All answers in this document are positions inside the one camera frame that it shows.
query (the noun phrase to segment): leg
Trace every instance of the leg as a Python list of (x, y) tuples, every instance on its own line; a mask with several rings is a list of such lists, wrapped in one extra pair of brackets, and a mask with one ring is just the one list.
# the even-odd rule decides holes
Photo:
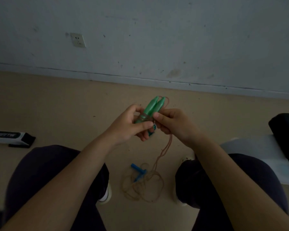
[[(287, 198), (278, 178), (263, 161), (242, 154), (229, 155), (285, 213), (289, 214)], [(176, 173), (176, 193), (183, 203), (200, 211), (193, 230), (233, 230), (225, 208), (209, 177), (198, 160), (187, 160)]]
[[(29, 152), (16, 167), (8, 184), (4, 223), (78, 154), (77, 150), (58, 145), (37, 147)], [(104, 164), (90, 186), (71, 230), (106, 230), (95, 204), (105, 194), (108, 179), (109, 172)]]

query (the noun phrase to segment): baseboard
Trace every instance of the baseboard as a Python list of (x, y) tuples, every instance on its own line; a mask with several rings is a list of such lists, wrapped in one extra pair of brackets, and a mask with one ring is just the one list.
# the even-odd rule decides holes
[(226, 87), (226, 86), (206, 85), (206, 84), (186, 83), (186, 82), (172, 82), (172, 81), (163, 81), (163, 80), (155, 80), (155, 79), (118, 76), (118, 75), (112, 75), (112, 74), (91, 73), (91, 72), (85, 72), (85, 71), (61, 70), (61, 69), (33, 67), (33, 66), (19, 66), (19, 65), (12, 65), (12, 64), (6, 64), (6, 63), (0, 63), (0, 70), (11, 71), (11, 72), (16, 72), (16, 73), (76, 78), (76, 79), (93, 80), (93, 81), (101, 81), (101, 82), (114, 82), (114, 83), (140, 85), (140, 86), (212, 92), (212, 93), (220, 93), (220, 94), (255, 96), (255, 97), (265, 97), (265, 98), (280, 98), (280, 99), (289, 100), (289, 93), (251, 89), (251, 88)]

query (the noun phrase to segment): white wall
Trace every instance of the white wall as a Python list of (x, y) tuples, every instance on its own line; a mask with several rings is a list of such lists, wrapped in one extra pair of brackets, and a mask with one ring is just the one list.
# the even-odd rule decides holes
[(289, 0), (0, 0), (0, 70), (289, 98)]

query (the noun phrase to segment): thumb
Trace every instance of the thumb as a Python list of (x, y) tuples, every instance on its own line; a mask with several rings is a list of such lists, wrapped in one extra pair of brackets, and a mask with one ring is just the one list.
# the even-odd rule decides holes
[(132, 128), (131, 128), (132, 129), (132, 135), (135, 135), (135, 134), (138, 134), (139, 132), (150, 129), (153, 125), (154, 124), (151, 121), (132, 124)]
[(166, 117), (160, 113), (153, 113), (153, 118), (163, 126), (169, 127), (171, 124), (171, 118)]

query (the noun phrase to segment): hand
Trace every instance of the hand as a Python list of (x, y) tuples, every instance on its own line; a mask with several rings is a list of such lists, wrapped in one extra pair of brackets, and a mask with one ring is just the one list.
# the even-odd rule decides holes
[(181, 109), (163, 109), (153, 117), (157, 128), (167, 135), (175, 135), (186, 146), (192, 148), (197, 141), (200, 130)]
[(153, 122), (146, 121), (134, 124), (137, 115), (134, 112), (142, 113), (144, 108), (138, 105), (128, 107), (104, 132), (114, 138), (115, 144), (129, 140), (133, 135), (137, 135), (142, 141), (149, 139), (148, 129), (153, 127)]

